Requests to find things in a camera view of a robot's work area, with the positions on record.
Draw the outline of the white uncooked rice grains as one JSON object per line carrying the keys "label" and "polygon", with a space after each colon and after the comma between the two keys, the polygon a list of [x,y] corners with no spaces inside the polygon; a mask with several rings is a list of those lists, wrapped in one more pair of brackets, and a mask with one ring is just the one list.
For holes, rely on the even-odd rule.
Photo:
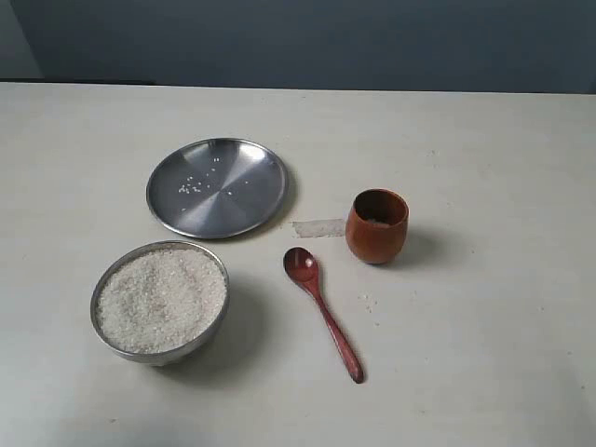
{"label": "white uncooked rice grains", "polygon": [[143,254],[107,278],[96,304],[102,335],[132,354],[170,351],[195,340],[224,308],[223,270],[194,249]]}

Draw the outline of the clear tape strip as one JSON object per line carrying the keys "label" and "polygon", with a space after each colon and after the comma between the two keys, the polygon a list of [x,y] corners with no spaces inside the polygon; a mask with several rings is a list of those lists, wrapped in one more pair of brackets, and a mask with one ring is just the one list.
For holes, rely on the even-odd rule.
{"label": "clear tape strip", "polygon": [[343,219],[294,221],[291,226],[299,238],[343,237],[345,235],[345,220]]}

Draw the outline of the brown wooden cup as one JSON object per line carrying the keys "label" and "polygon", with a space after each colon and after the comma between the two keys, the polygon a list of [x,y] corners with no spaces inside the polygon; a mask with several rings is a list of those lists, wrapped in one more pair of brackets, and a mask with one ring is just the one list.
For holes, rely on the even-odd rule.
{"label": "brown wooden cup", "polygon": [[345,224],[351,252],[366,264],[386,264],[401,252],[407,236],[409,208],[398,194],[386,189],[359,193]]}

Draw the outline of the round steel plate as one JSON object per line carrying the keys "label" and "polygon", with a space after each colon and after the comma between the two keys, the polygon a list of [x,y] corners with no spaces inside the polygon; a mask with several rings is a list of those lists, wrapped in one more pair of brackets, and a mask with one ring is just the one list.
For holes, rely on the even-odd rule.
{"label": "round steel plate", "polygon": [[289,176],[282,160],[256,142],[212,138],[165,157],[146,185],[146,203],[170,231],[196,239],[249,232],[282,208]]}

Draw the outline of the red wooden spoon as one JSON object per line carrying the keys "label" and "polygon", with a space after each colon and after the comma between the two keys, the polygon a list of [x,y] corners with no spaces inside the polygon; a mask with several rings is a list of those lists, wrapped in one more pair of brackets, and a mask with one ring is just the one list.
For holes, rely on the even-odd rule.
{"label": "red wooden spoon", "polygon": [[283,267],[289,279],[313,298],[349,376],[356,384],[363,384],[365,372],[359,357],[323,298],[320,288],[320,269],[315,256],[303,247],[290,248],[283,256]]}

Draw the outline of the steel bowl of rice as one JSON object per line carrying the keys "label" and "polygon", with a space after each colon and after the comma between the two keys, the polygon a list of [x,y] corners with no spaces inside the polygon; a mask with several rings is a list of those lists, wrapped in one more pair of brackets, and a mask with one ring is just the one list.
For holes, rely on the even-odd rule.
{"label": "steel bowl of rice", "polygon": [[[105,285],[107,278],[109,278],[110,275],[113,274],[118,267],[120,267],[120,266],[124,265],[125,263],[127,263],[143,254],[146,254],[150,251],[159,250],[159,249],[187,249],[187,248],[194,249],[197,251],[202,251],[205,254],[209,255],[214,261],[216,261],[219,264],[220,268],[223,270],[223,274],[225,276],[226,285],[227,285],[227,295],[226,295],[226,298],[224,301],[223,310],[221,311],[219,316],[216,318],[215,322],[212,323],[211,326],[209,326],[207,328],[207,330],[205,332],[203,332],[201,335],[199,335],[195,340],[189,342],[186,345],[180,346],[178,348],[174,348],[170,351],[163,352],[163,353],[132,354],[129,352],[122,351],[122,350],[114,347],[113,345],[111,345],[110,342],[108,342],[107,339],[104,337],[104,335],[102,335],[101,330],[99,328],[99,322],[98,322],[98,319],[96,316],[96,304],[98,303],[101,288],[103,285]],[[209,341],[211,341],[213,339],[213,337],[216,335],[216,333],[219,331],[221,324],[224,321],[224,318],[225,318],[227,310],[228,310],[229,302],[230,302],[229,276],[225,269],[224,264],[219,259],[219,257],[217,255],[215,255],[215,253],[213,253],[212,251],[210,251],[202,246],[199,246],[195,243],[191,243],[188,241],[181,241],[181,240],[159,241],[159,242],[141,246],[133,251],[126,253],[124,256],[122,256],[117,261],[115,261],[103,273],[103,275],[99,279],[99,282],[97,283],[97,285],[94,289],[94,292],[92,293],[92,297],[90,300],[90,320],[91,320],[91,323],[92,323],[95,333],[97,333],[97,335],[108,346],[108,348],[111,349],[119,357],[126,359],[126,360],[138,362],[141,364],[147,364],[150,366],[165,366],[165,365],[168,365],[168,364],[171,364],[171,363],[174,363],[174,362],[177,362],[177,361],[180,361],[180,360],[186,358],[187,356],[191,355],[192,353],[194,353],[195,351],[200,349],[202,346],[207,344]]]}

